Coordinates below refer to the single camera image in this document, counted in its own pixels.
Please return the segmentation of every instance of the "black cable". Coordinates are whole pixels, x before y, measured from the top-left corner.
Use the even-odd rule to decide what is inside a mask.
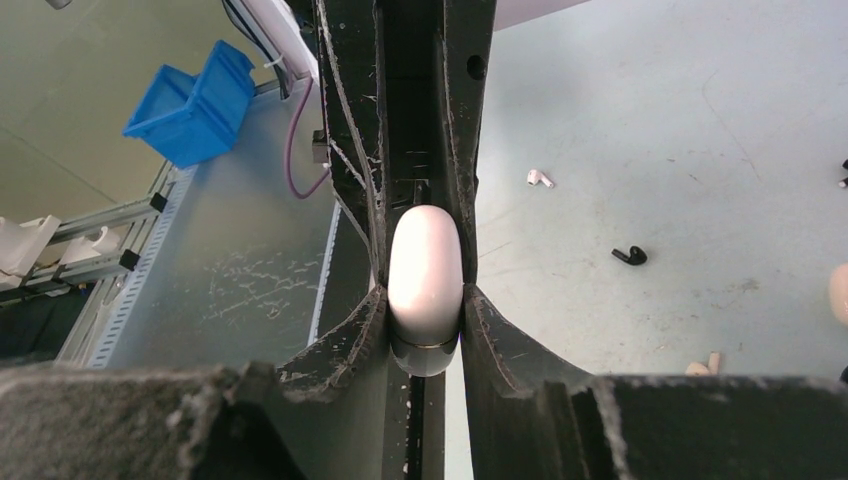
[[[257,37],[256,34],[253,33],[253,30],[247,26],[247,22],[244,21],[244,17],[242,17],[241,13],[239,13],[239,11],[233,6],[233,3],[230,0],[221,0],[221,5],[224,7],[224,13],[227,14],[227,18],[230,19],[230,23],[232,23],[242,35],[247,37],[251,43],[259,47],[259,50],[262,51],[262,54],[265,55],[265,58],[267,58],[269,62],[275,61],[276,58],[271,57],[268,49],[265,48],[265,45],[262,45],[262,42],[259,41],[259,37]],[[283,69],[281,69],[279,65],[273,65],[273,68],[274,73],[277,75],[277,83],[280,84],[280,98],[286,98],[289,96],[289,92],[288,89],[286,89]]]

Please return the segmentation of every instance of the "wire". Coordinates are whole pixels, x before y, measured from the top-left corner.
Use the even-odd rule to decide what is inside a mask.
[[[233,6],[233,3],[230,0],[221,0],[221,5],[224,7],[224,13],[227,14],[227,18],[230,19],[230,23],[233,24],[236,29],[241,32],[242,35],[247,37],[251,43],[256,45],[259,50],[265,55],[265,58],[268,59],[269,62],[273,62],[276,60],[271,54],[268,52],[268,49],[265,48],[265,45],[262,45],[262,42],[259,41],[259,37],[247,26],[247,22],[244,21],[244,17],[239,13],[239,11]],[[273,65],[274,74],[277,76],[277,83],[280,84],[280,98],[285,98],[288,96],[289,92],[286,89],[285,82],[285,74],[283,70],[279,67],[279,65]]]
[[[306,102],[309,100],[309,93],[312,91],[312,84],[312,76],[310,75],[306,77],[306,88],[303,91],[303,98],[300,99],[300,103],[297,105],[297,110],[295,110],[294,116],[292,117],[291,123],[289,124],[289,133],[288,135],[286,135],[286,153],[285,157],[283,158],[283,164],[286,171],[286,180],[289,184],[289,190],[291,190],[292,194],[295,197],[301,200],[306,200],[307,198],[309,198],[313,193],[315,193],[315,190],[318,190],[318,187],[320,187],[321,184],[324,183],[325,180],[327,180],[327,177],[330,176],[330,170],[328,169],[324,172],[323,175],[321,175],[321,178],[319,178],[318,181],[316,181],[315,184],[312,185],[312,187],[310,187],[309,190],[306,191],[306,193],[300,193],[300,191],[298,191],[297,187],[294,185],[294,179],[292,178],[291,174],[291,151],[292,145],[294,144],[294,134],[297,131],[297,124],[300,123],[300,116],[303,114],[303,109],[306,107]]]

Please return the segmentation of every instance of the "blue plastic bin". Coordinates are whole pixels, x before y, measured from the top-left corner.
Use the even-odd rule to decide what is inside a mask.
[[[253,64],[219,40],[200,75],[162,65],[124,128],[179,168],[233,148],[253,98]]]

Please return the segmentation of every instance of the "scratched surface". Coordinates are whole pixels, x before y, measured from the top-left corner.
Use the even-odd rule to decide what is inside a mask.
[[[592,0],[497,32],[479,285],[593,373],[837,378],[848,261],[843,0]],[[531,188],[531,168],[557,183]],[[639,245],[647,264],[610,255]],[[457,361],[447,478],[470,478]]]
[[[301,188],[320,174],[310,150],[320,110],[311,100],[294,147]],[[277,92],[258,97],[235,149],[201,165],[110,368],[281,363],[306,345],[332,195],[329,185],[306,201],[288,192],[291,114]]]

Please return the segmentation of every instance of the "white table surface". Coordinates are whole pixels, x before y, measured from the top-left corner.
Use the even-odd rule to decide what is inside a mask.
[[[593,373],[838,377],[848,262],[848,3],[593,0],[498,32],[479,284]],[[526,185],[544,170],[553,190]],[[631,267],[612,248],[639,245]],[[446,478],[471,478],[461,359]]]

